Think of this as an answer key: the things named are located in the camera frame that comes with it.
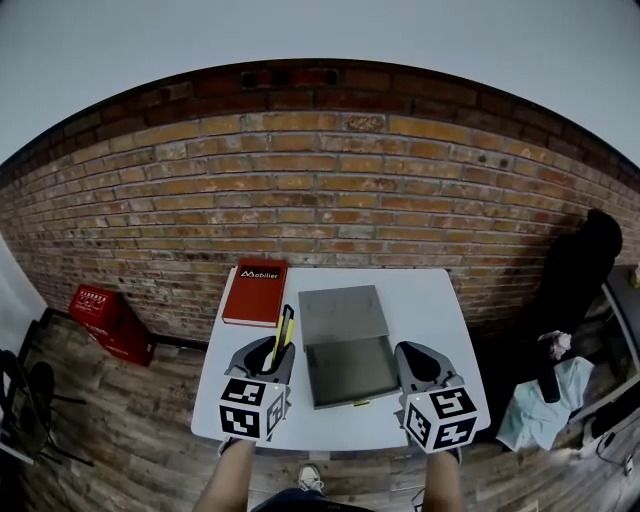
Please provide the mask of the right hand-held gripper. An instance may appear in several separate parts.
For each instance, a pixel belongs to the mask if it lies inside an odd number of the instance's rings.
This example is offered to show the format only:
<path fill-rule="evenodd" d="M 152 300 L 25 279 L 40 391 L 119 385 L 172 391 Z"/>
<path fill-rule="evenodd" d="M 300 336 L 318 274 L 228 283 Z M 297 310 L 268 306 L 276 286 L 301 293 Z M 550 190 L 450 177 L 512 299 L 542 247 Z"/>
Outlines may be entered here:
<path fill-rule="evenodd" d="M 396 345 L 394 359 L 401 390 L 395 416 L 408 444 L 430 454 L 456 452 L 471 443 L 478 408 L 451 361 L 410 341 Z"/>

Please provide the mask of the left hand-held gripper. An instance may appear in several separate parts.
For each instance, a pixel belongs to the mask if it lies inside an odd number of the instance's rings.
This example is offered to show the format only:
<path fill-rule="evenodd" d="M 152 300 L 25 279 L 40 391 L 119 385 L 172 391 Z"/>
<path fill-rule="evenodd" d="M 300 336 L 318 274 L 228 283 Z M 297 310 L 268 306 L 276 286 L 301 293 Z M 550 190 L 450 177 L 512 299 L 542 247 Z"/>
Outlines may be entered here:
<path fill-rule="evenodd" d="M 295 346 L 263 337 L 237 350 L 218 402 L 221 430 L 232 438 L 269 442 L 290 408 Z"/>

